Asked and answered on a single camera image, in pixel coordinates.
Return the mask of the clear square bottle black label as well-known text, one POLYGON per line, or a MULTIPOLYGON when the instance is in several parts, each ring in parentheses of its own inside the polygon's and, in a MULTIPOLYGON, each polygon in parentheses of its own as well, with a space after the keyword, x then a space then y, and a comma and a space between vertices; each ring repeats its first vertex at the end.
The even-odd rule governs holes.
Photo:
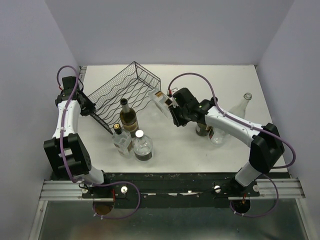
POLYGON ((166 116, 167 119, 172 119, 169 108, 164 106, 165 100, 170 99, 165 93, 163 93, 156 87, 149 91, 148 96, 150 100, 155 103, 156 107, 166 116))

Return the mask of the black wire wine rack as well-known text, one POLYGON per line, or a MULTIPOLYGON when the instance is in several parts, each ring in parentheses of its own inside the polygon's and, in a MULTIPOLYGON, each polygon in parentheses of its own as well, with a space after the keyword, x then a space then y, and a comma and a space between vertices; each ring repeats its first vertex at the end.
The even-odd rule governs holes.
POLYGON ((88 95, 95 104, 90 116, 112 134, 113 124, 120 122, 121 99, 127 99, 129 107, 139 112, 149 104, 149 92, 154 89, 161 89, 161 79, 133 61, 88 95))

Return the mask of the olive green wine bottle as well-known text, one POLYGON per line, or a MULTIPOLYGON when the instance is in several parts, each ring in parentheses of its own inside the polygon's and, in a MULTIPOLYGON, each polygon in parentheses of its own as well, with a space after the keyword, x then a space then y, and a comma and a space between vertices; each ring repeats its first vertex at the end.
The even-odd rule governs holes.
POLYGON ((120 100, 122 110, 120 111, 120 120, 123 128, 128 131, 132 138, 136 136, 136 131, 139 130, 139 124, 136 112, 129 107, 128 100, 122 98, 120 100))

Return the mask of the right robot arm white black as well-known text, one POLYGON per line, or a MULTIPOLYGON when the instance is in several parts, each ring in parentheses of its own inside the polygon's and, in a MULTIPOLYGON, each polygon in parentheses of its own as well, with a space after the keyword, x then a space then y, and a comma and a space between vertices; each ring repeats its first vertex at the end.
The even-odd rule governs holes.
POLYGON ((285 151, 274 124, 260 125, 226 113, 218 108, 215 97, 198 101, 184 87, 170 94, 169 100, 172 103, 168 109, 177 127, 196 122, 219 128, 250 148, 248 162, 235 174, 230 183, 230 191, 236 196, 247 192, 248 185, 261 174, 269 173, 285 151))

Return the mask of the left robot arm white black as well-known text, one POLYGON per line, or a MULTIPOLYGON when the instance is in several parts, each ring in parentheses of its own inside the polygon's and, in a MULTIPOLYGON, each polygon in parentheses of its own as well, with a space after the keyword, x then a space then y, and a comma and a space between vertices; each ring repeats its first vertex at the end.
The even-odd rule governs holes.
POLYGON ((68 98, 76 84, 75 76, 62 79, 63 90, 57 96, 58 121, 52 139, 43 144, 53 174, 58 179, 69 179, 65 167, 67 163, 73 179, 94 183, 93 191, 101 198, 107 197, 111 185, 104 181, 104 172, 92 166, 89 152, 78 134, 80 116, 88 116, 96 108, 78 87, 69 104, 68 98))

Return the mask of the green open wine bottle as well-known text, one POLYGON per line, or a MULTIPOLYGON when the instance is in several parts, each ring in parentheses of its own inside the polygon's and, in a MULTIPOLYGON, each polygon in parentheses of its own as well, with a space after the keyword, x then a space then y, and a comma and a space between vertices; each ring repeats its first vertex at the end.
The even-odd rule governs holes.
POLYGON ((207 125, 207 124, 202 124, 202 123, 197 123, 195 127, 195 132, 198 136, 200 137, 205 137, 209 134, 211 131, 212 127, 207 125))

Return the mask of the round clear flask bottle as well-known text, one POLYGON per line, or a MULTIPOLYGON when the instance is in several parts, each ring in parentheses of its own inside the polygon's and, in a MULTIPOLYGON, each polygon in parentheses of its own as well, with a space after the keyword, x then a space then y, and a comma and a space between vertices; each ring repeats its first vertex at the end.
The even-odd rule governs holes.
POLYGON ((216 127, 212 127, 208 134, 209 141, 213 145, 218 147, 223 146, 227 142, 229 137, 230 137, 230 134, 216 127))

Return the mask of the square clear bottle dark cap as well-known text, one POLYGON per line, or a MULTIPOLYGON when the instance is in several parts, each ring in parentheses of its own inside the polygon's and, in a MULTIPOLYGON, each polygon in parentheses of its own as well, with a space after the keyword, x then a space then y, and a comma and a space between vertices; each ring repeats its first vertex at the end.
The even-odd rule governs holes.
POLYGON ((131 134, 122 128, 119 123, 113 125, 113 130, 112 141, 117 151, 121 156, 130 158, 133 149, 131 134))

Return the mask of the round clear bottle silver cap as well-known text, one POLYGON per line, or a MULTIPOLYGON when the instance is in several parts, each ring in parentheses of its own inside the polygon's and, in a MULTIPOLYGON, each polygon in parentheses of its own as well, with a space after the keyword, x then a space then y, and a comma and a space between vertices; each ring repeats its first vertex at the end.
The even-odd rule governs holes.
POLYGON ((133 151, 135 157, 141 162, 147 162, 153 157, 153 142, 142 130, 135 132, 133 151))

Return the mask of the tall clear frosted bottle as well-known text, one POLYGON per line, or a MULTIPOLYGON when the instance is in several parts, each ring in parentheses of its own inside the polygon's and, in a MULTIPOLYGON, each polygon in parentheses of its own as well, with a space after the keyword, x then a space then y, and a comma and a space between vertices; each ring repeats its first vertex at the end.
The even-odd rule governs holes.
POLYGON ((244 119, 245 116, 246 116, 246 109, 247 109, 247 106, 249 104, 249 102, 251 101, 252 99, 252 94, 250 92, 246 92, 244 95, 243 95, 243 98, 240 100, 240 102, 233 106, 228 112, 227 114, 228 115, 235 115, 241 119, 244 119))

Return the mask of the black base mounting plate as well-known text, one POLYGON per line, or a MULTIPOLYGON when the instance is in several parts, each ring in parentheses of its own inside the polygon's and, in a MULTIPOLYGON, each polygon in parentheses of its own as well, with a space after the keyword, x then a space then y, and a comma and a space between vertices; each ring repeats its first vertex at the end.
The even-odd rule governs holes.
POLYGON ((287 173, 269 173, 243 189, 234 188, 233 172, 221 173, 113 173, 105 177, 107 186, 80 183, 86 197, 107 198, 117 209, 139 208, 227 208, 235 203, 239 212, 249 209, 257 180, 290 179, 287 173))

